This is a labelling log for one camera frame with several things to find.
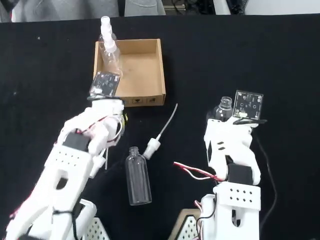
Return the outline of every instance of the gray fabric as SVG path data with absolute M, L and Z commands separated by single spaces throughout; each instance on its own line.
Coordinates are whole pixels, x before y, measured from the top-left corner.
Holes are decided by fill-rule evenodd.
M 125 16 L 165 15 L 161 0 L 125 0 Z M 118 17 L 118 0 L 20 0 L 15 22 Z
M 166 15 L 161 0 L 125 0 L 124 16 Z
M 10 22 L 10 16 L 0 1 L 0 23 Z

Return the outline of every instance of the bottle neck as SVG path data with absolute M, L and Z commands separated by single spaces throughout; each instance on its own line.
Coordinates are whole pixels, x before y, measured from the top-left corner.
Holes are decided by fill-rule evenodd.
M 219 108 L 223 110 L 230 110 L 232 109 L 232 98 L 228 96 L 223 96 L 221 98 L 221 102 L 219 104 Z
M 129 148 L 129 153 L 131 156 L 138 156 L 139 155 L 139 148 L 137 146 L 132 146 Z

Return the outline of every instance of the printed symbol on box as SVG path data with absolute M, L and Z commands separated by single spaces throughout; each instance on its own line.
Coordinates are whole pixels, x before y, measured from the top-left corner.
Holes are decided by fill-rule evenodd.
M 148 103 L 155 103 L 155 102 L 156 102 L 156 98 L 155 98 L 155 97 L 148 98 L 148 99 L 147 99 L 147 102 L 148 102 Z
M 133 104 L 140 104 L 140 103 L 142 103 L 142 100 L 140 98 L 136 98 L 136 99 L 132 100 L 132 103 Z

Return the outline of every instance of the red wire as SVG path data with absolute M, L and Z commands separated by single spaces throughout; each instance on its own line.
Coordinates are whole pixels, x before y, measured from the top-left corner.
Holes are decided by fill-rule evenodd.
M 79 134 L 83 134 L 84 132 L 86 132 L 86 131 L 88 131 L 89 129 L 91 129 L 96 123 L 101 122 L 101 121 L 102 121 L 103 119 L 105 119 L 106 117 L 108 117 L 108 116 L 104 116 L 104 117 L 100 118 L 98 121 L 92 123 L 87 129 L 85 129 L 85 130 L 83 130 L 83 131 L 80 131 L 80 130 L 79 130 L 78 133 L 79 133 Z
M 180 167 L 181 169 L 188 169 L 188 170 L 196 171 L 196 172 L 201 173 L 207 177 L 210 177 L 216 181 L 223 182 L 222 179 L 218 178 L 216 175 L 213 175 L 207 171 L 203 171 L 203 170 L 195 168 L 195 167 L 187 166 L 187 165 L 184 165 L 184 164 L 176 162 L 176 161 L 173 163 L 173 165 L 176 165 L 176 166 Z

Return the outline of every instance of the black wire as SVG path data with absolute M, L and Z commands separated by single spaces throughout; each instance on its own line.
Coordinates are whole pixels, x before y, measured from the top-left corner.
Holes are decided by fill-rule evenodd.
M 262 219 L 262 221 L 260 223 L 260 230 L 259 231 L 260 231 L 260 236 L 261 236 L 261 233 L 262 233 L 262 230 L 264 228 L 264 225 L 265 225 L 268 217 L 270 216 L 270 214 L 272 213 L 272 211 L 274 210 L 274 208 L 276 206 L 276 203 L 277 203 L 277 200 L 278 200 L 278 193 L 277 193 L 277 189 L 276 189 L 276 184 L 275 184 L 274 178 L 273 178 L 272 173 L 271 173 L 270 162 L 269 162 L 268 155 L 267 155 L 266 151 L 264 150 L 264 148 L 262 147 L 260 139 L 256 134 L 255 134 L 255 139 L 256 139 L 256 142 L 258 143 L 260 151 L 262 152 L 262 154 L 263 154 L 263 156 L 265 158 L 266 166 L 267 166 L 269 177 L 270 177 L 270 181 L 271 181 L 272 188 L 273 188 L 273 191 L 274 191 L 273 203 L 272 203 L 269 211 L 264 215 L 264 217 L 263 217 L 263 219 Z
M 233 122 L 233 125 L 245 125 L 245 124 L 265 124 L 267 122 L 266 119 L 261 120 L 248 120 L 248 121 L 242 121 L 244 118 L 240 118 L 237 121 Z
M 244 117 L 241 117 L 240 119 L 236 120 L 233 122 L 233 125 L 237 125 L 237 123 L 241 122 L 243 119 L 245 119 Z
M 200 231 L 198 230 L 198 222 L 200 219 L 209 219 L 211 218 L 215 212 L 216 212 L 216 209 L 217 209 L 217 194 L 215 194 L 215 197 L 213 199 L 213 202 L 214 202 L 214 207 L 213 207 L 213 211 L 212 213 L 210 214 L 210 216 L 202 216 L 202 217 L 199 217 L 196 221 L 195 221 L 195 228 L 196 228 L 196 232 L 198 233 L 198 238 L 199 240 L 201 240 L 201 235 L 200 235 Z
M 177 6 L 176 6 L 176 4 L 177 4 L 178 1 L 179 1 L 179 0 L 177 0 L 177 1 L 174 2 L 174 0 L 171 0 L 171 3 L 172 3 L 172 5 L 173 5 L 173 7 L 174 7 L 175 12 L 176 12 L 177 14 L 179 14 L 179 15 L 182 15 L 182 12 L 180 12 L 179 9 L 178 9 Z
M 59 215 L 59 214 L 70 214 L 71 215 L 71 222 L 72 222 L 72 229 L 73 229 L 73 237 L 75 240 L 78 240 L 77 236 L 77 226 L 76 226 L 76 218 L 73 211 L 59 211 L 54 210 L 52 215 Z

